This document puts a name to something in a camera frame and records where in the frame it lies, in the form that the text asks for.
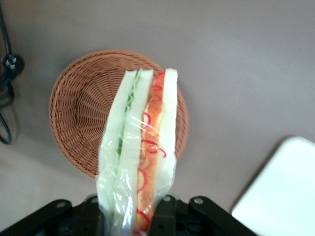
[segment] round basket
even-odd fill
[[[69,65],[58,77],[50,97],[50,125],[66,158],[90,177],[97,175],[98,148],[112,102],[126,70],[163,68],[147,57],[123,50],[87,54]],[[189,117],[178,92],[176,156],[188,136]]]

